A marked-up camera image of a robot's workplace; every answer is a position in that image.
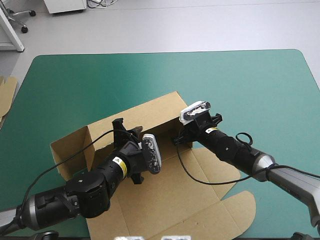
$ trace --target cardboard flap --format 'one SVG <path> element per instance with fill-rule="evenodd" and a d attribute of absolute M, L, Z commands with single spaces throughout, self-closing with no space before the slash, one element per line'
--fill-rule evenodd
<path fill-rule="evenodd" d="M 193 176 L 207 181 L 190 149 L 181 157 Z M 186 175 L 177 156 L 165 160 L 159 174 L 144 172 L 143 177 L 141 185 L 133 185 L 131 179 L 126 179 L 117 189 L 131 236 L 150 238 L 219 201 L 211 187 Z"/>
<path fill-rule="evenodd" d="M 88 128 L 86 126 L 63 137 L 62 139 L 51 143 L 51 152 L 56 164 L 70 157 L 84 147 Z M 86 167 L 86 158 L 84 152 L 81 152 L 70 161 L 58 166 L 58 171 L 64 180 L 69 180 L 73 174 Z"/>
<path fill-rule="evenodd" d="M 0 78 L 0 118 L 9 112 L 17 83 L 13 76 L 8 77 L 6 82 L 3 77 Z"/>
<path fill-rule="evenodd" d="M 167 235 L 190 235 L 193 240 L 234 239 L 251 225 L 256 214 L 255 206 L 254 196 L 243 191 L 210 205 L 150 240 L 159 240 Z"/>
<path fill-rule="evenodd" d="M 207 148 L 194 148 L 192 149 L 192 152 L 198 159 L 198 162 L 209 182 L 218 183 L 240 179 L 241 175 L 238 169 L 226 162 L 220 161 L 219 158 L 217 158 L 217 156 Z M 235 183 L 213 185 L 212 188 L 219 199 L 222 199 L 234 185 Z"/>
<path fill-rule="evenodd" d="M 222 203 L 243 234 L 256 216 L 255 196 L 249 191 L 243 191 L 223 200 Z"/>

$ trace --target gray floor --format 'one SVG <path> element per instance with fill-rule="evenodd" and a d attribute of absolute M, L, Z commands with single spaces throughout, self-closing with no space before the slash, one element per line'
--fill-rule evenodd
<path fill-rule="evenodd" d="M 43 0 L 10 0 L 25 51 L 0 52 L 0 75 L 21 85 L 34 57 L 263 49 L 300 50 L 320 86 L 320 0 L 119 0 L 107 9 L 50 15 Z"/>

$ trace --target green tabletop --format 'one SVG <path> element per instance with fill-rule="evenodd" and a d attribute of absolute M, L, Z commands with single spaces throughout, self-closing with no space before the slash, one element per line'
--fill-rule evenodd
<path fill-rule="evenodd" d="M 42 55 L 33 60 L 0 131 L 0 209 L 20 204 L 32 180 L 53 165 L 51 142 L 175 90 L 187 104 L 211 102 L 225 133 L 250 133 L 255 148 L 278 163 L 320 174 L 320 94 L 297 50 Z M 62 184 L 54 170 L 33 193 Z M 244 237 L 317 236 L 307 207 L 272 183 L 251 179 L 226 197 L 243 190 L 256 199 L 256 217 Z M 48 229 L 89 235 L 82 217 Z"/>

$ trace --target silver arm segment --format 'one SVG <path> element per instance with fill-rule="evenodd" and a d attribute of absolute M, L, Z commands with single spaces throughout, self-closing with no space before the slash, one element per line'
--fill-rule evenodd
<path fill-rule="evenodd" d="M 311 225 L 320 225 L 320 180 L 289 168 L 274 168 L 268 179 L 287 193 L 307 205 Z"/>
<path fill-rule="evenodd" d="M 17 208 L 15 207 L 0 211 L 0 233 L 2 233 L 4 229 L 6 229 L 5 232 L 14 232 L 20 229 L 20 227 L 15 223 L 8 227 L 8 225 L 16 216 L 16 211 Z"/>

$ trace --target cardboard box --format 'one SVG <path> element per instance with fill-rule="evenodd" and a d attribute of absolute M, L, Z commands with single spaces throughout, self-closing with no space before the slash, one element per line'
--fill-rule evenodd
<path fill-rule="evenodd" d="M 230 240 L 251 225 L 256 202 L 250 192 L 221 201 L 233 184 L 203 185 L 189 178 L 181 167 L 171 137 L 182 127 L 178 116 L 186 106 L 179 94 L 172 92 L 84 126 L 51 144 L 54 160 L 59 163 L 112 129 L 116 118 L 123 118 L 127 129 L 143 126 L 143 133 L 156 136 L 162 157 L 161 172 L 157 175 L 144 172 L 141 185 L 125 179 L 111 198 L 109 211 L 87 219 L 92 240 L 112 240 L 117 236 L 160 240 L 167 235 Z M 112 134 L 103 137 L 77 158 L 62 164 L 61 176 L 69 180 L 85 167 L 95 168 L 112 151 L 112 143 Z M 181 144 L 179 151 L 190 173 L 198 179 L 221 182 L 240 178 L 237 169 L 219 161 L 206 148 L 192 149 L 190 143 Z"/>

